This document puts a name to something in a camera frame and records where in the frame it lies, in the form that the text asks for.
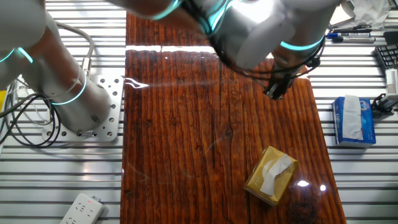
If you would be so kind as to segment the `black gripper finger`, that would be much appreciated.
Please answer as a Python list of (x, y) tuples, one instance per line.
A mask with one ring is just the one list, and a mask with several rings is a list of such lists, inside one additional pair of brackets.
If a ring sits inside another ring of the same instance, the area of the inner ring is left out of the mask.
[(263, 93), (267, 95), (269, 98), (273, 99), (274, 98), (274, 92), (276, 89), (276, 83), (275, 82), (269, 82), (268, 85), (264, 88)]
[(274, 90), (274, 99), (278, 100), (286, 93), (286, 85), (283, 83), (276, 84), (276, 88)]

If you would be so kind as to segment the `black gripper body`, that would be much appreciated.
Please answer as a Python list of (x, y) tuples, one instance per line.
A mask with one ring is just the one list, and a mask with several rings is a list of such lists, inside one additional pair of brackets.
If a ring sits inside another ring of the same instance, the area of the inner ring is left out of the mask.
[(287, 68), (274, 62), (272, 65), (272, 73), (270, 75), (269, 89), (275, 90), (288, 85), (290, 78), (298, 73), (297, 68)]

